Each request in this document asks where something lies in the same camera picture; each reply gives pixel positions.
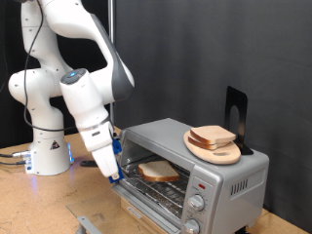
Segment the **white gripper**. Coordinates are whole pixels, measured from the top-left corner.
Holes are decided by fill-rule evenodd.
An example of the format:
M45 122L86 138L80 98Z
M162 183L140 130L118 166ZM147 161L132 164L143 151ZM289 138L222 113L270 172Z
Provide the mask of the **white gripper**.
M105 122L98 128L82 131L80 135L89 152L92 153L99 169L106 177L118 179L118 166L113 150L113 127Z

